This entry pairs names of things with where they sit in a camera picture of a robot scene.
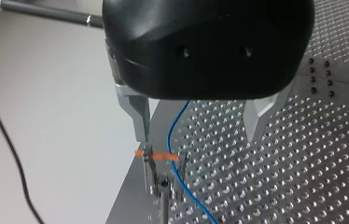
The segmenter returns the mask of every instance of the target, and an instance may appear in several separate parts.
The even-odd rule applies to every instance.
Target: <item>blue wire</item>
[[[188,105],[189,105],[189,101],[187,101],[186,104],[183,106],[183,108],[180,110],[180,112],[178,113],[178,115],[175,118],[174,122],[172,123],[171,129],[168,132],[168,137],[166,139],[166,146],[168,148],[168,152],[169,153],[172,153],[172,148],[171,148],[171,135],[172,135],[172,132],[174,131],[176,123],[180,119],[181,115],[183,115],[183,113],[187,109]],[[177,168],[175,167],[175,163],[173,161],[171,161],[171,165],[172,165],[172,170],[174,171],[175,178],[177,179],[177,181],[180,184],[181,188],[187,193],[187,195],[190,197],[190,199],[193,202],[195,202],[198,205],[198,207],[201,208],[202,211],[204,211],[204,213],[209,217],[210,221],[212,221],[213,224],[217,224],[217,221],[212,216],[212,214],[210,214],[210,212],[207,210],[207,208],[205,206],[203,206],[203,204],[201,204],[201,202],[198,201],[198,199],[196,199],[194,197],[194,195],[192,195],[191,191],[189,191],[187,186],[184,184],[183,180],[180,177],[180,174],[177,171]]]

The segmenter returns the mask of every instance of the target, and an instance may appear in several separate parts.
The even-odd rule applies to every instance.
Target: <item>white table surface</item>
[[[99,13],[99,1],[86,2],[62,7]],[[0,116],[47,224],[105,223],[138,147],[104,38],[97,29],[0,13]],[[0,133],[2,223],[36,222]]]

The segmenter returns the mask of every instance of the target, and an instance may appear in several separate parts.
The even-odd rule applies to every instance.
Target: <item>screw hole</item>
[[[162,180],[161,181],[161,186],[167,187],[168,186],[168,181],[167,180]]]
[[[253,55],[253,49],[250,47],[240,48],[239,51],[243,58],[250,58]]]
[[[189,50],[186,48],[186,46],[180,46],[177,51],[182,57],[189,57]]]

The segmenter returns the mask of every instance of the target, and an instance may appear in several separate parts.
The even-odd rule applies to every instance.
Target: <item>perforated metal plate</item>
[[[315,0],[314,33],[306,53],[349,63],[349,0]]]
[[[186,183],[221,223],[349,223],[349,107],[290,98],[248,144],[244,103],[192,102],[174,133]],[[185,197],[172,223],[208,223]]]

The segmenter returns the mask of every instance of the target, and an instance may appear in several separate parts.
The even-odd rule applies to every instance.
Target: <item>orange component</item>
[[[134,155],[138,156],[138,157],[143,157],[143,150],[138,149],[134,151]],[[178,156],[175,154],[170,154],[167,152],[163,152],[163,153],[152,153],[151,155],[153,160],[157,160],[157,161],[163,161],[163,160],[168,160],[168,161],[178,161]]]

